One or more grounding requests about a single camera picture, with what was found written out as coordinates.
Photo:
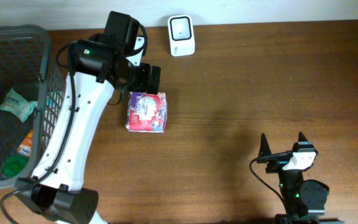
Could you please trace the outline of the red purple tissue pack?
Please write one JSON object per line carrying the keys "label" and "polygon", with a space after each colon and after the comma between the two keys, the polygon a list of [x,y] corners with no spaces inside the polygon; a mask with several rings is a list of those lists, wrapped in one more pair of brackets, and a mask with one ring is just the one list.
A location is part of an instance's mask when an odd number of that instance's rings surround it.
{"label": "red purple tissue pack", "polygon": [[167,114],[164,92],[156,95],[130,92],[125,127],[129,132],[164,133]]}

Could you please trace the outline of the mint green wipes pack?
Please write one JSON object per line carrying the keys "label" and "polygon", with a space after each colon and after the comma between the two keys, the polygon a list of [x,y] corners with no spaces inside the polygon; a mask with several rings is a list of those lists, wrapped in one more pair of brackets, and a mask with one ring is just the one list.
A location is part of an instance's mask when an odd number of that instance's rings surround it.
{"label": "mint green wipes pack", "polygon": [[17,116],[24,123],[37,107],[37,101],[28,101],[11,88],[0,104],[1,111],[7,111]]}

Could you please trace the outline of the orange tissue pack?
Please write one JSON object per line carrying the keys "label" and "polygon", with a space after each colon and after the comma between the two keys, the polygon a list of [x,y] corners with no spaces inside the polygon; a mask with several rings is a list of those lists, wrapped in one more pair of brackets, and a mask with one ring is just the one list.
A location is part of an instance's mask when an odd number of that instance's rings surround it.
{"label": "orange tissue pack", "polygon": [[30,157],[32,152],[32,138],[33,138],[33,130],[30,130],[26,135],[24,140],[20,143],[17,151],[19,154],[25,157]]}

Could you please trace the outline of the green lid jar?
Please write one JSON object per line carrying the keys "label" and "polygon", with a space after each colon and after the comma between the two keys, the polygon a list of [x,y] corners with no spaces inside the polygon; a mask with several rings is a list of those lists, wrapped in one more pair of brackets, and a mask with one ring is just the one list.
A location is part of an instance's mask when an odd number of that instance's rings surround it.
{"label": "green lid jar", "polygon": [[13,155],[5,160],[2,171],[6,177],[12,178],[21,172],[27,162],[28,158],[25,156],[20,154]]}

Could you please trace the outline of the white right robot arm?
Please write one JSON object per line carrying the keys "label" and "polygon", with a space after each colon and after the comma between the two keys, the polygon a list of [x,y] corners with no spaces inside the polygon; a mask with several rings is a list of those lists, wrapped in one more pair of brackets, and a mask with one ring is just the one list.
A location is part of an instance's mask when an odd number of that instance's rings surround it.
{"label": "white right robot arm", "polygon": [[[323,218],[324,205],[329,195],[329,186],[314,179],[304,179],[303,173],[312,168],[318,155],[312,142],[300,132],[298,140],[289,151],[272,153],[267,137],[261,134],[258,156],[251,160],[251,173],[268,189],[275,193],[284,206],[285,213],[275,215],[274,223],[343,223],[337,218]],[[266,164],[265,172],[277,174],[279,191],[262,180],[253,170],[253,163]]]}

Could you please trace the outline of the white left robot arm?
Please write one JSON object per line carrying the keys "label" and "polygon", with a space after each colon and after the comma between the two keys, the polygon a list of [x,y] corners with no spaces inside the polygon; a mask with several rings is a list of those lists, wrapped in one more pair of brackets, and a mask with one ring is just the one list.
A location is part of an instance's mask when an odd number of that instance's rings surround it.
{"label": "white left robot arm", "polygon": [[101,115],[114,90],[158,92],[160,69],[141,63],[148,43],[134,40],[78,40],[67,50],[66,90],[51,140],[30,177],[16,180],[0,199],[18,198],[33,213],[55,223],[104,223],[97,211],[99,193],[83,186],[88,153]]}

